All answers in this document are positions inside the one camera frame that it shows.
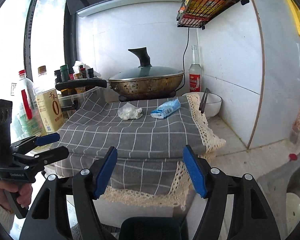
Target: red label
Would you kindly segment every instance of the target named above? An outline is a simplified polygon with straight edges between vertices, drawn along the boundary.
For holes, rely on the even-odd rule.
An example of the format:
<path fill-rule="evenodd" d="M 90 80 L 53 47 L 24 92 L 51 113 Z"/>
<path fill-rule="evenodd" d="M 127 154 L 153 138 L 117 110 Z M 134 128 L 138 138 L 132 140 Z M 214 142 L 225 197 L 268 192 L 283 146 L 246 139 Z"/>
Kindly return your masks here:
<path fill-rule="evenodd" d="M 200 92 L 200 75 L 189 74 L 190 92 Z"/>
<path fill-rule="evenodd" d="M 21 90 L 21 96 L 22 96 L 23 106 L 24 106 L 25 111 L 26 111 L 27 119 L 31 120 L 32 119 L 32 111 L 31 111 L 31 109 L 29 107 L 29 104 L 28 104 L 28 99 L 27 99 L 27 94 L 26 94 L 25 89 Z"/>

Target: wire basket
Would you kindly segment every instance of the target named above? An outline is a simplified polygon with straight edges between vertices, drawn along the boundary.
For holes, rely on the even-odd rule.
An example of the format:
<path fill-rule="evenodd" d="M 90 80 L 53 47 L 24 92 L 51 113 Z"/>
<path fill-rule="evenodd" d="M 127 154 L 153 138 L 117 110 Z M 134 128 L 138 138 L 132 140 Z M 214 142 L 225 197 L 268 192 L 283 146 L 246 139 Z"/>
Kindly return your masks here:
<path fill-rule="evenodd" d="M 202 28 L 214 17 L 241 1 L 244 5 L 249 0 L 182 0 L 178 12 L 178 27 Z"/>

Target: screw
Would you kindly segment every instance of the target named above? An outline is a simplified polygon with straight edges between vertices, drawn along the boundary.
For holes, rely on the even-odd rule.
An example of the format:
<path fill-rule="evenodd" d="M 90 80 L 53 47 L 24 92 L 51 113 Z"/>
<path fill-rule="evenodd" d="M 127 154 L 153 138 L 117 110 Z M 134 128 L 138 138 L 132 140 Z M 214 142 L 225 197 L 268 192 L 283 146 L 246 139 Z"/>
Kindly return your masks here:
<path fill-rule="evenodd" d="M 245 179 L 247 179 L 247 180 L 252 180 L 252 175 L 249 174 L 249 173 L 245 174 L 244 177 L 245 177 Z"/>
<path fill-rule="evenodd" d="M 88 175 L 90 171 L 88 169 L 83 169 L 80 173 L 81 175 Z"/>
<path fill-rule="evenodd" d="M 219 169 L 217 169 L 217 168 L 212 168 L 211 169 L 211 173 L 213 173 L 213 174 L 219 174 Z"/>
<path fill-rule="evenodd" d="M 48 180 L 53 181 L 53 180 L 56 179 L 56 177 L 57 177 L 56 175 L 51 174 L 51 175 L 48 176 Z"/>

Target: lace trim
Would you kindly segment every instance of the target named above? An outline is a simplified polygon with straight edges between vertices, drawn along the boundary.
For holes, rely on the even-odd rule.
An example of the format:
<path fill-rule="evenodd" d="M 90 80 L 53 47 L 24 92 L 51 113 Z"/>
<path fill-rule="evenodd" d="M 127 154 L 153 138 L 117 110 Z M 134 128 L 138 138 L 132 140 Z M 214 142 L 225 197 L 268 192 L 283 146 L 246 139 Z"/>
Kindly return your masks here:
<path fill-rule="evenodd" d="M 205 153 L 201 157 L 210 162 L 214 158 L 214 153 Z M 101 199 L 110 202 L 121 202 L 126 205 L 136 206 L 168 206 L 178 207 L 184 211 L 186 209 L 186 199 L 192 182 L 189 177 L 186 165 L 178 161 L 177 170 L 173 179 L 171 189 L 167 195 L 151 195 L 129 189 L 115 189 L 108 186 Z"/>
<path fill-rule="evenodd" d="M 205 114 L 199 111 L 200 97 L 198 94 L 187 95 L 190 106 L 191 117 L 197 126 L 203 145 L 207 147 L 207 152 L 215 151 L 226 144 L 226 141 L 213 134 L 208 127 Z"/>

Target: black power cord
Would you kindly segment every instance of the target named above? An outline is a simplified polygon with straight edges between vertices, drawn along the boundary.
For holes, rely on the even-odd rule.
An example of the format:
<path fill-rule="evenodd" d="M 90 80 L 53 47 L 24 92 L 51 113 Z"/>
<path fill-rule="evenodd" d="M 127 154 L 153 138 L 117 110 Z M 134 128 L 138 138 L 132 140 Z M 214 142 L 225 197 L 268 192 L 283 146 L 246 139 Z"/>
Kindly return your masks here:
<path fill-rule="evenodd" d="M 186 51 L 188 49 L 188 44 L 189 44 L 189 31 L 190 31 L 190 28 L 188 28 L 188 39 L 187 39 L 187 45 L 186 45 L 186 49 L 185 49 L 185 52 L 183 53 L 183 57 L 182 57 L 182 63 L 183 63 L 183 72 L 184 72 L 184 75 L 183 75 L 183 85 L 181 87 L 179 87 L 176 91 L 180 90 L 181 88 L 184 87 L 184 85 L 186 84 L 186 72 L 185 72 L 185 54 L 186 54 Z"/>

